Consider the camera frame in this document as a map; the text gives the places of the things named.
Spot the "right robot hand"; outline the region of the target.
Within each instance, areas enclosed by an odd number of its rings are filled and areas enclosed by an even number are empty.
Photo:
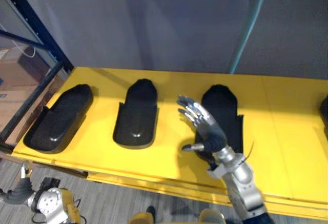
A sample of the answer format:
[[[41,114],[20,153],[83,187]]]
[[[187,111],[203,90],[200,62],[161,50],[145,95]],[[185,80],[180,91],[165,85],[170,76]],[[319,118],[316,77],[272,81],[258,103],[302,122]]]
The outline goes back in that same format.
[[[223,129],[204,106],[183,95],[178,96],[177,103],[182,106],[178,112],[192,123],[203,139],[202,142],[183,146],[183,151],[216,153],[228,145]]]

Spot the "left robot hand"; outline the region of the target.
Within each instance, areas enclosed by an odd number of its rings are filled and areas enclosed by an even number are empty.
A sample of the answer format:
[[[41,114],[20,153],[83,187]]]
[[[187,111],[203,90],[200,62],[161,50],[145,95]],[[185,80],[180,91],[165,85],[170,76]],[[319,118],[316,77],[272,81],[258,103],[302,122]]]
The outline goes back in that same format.
[[[1,201],[10,205],[23,205],[27,202],[29,197],[34,193],[32,183],[30,180],[30,163],[24,161],[20,169],[20,180],[13,190],[7,193],[1,189]]]

